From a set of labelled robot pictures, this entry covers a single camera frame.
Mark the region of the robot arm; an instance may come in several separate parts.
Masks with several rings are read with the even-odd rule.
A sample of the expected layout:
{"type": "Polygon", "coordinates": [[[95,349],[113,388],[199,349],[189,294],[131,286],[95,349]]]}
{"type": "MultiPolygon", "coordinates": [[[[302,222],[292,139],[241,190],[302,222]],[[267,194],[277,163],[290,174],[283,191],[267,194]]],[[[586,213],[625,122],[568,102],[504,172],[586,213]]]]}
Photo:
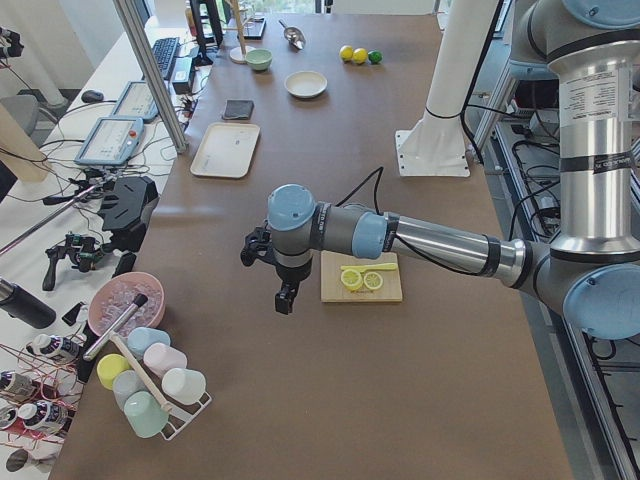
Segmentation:
{"type": "Polygon", "coordinates": [[[268,199],[271,261],[289,313],[314,251],[375,259],[393,251],[527,292],[602,339],[639,331],[639,242],[631,231],[631,77],[635,1],[522,1],[513,60],[544,62],[559,80],[561,227],[549,243],[502,241],[392,213],[315,200],[288,184],[268,199]]]}

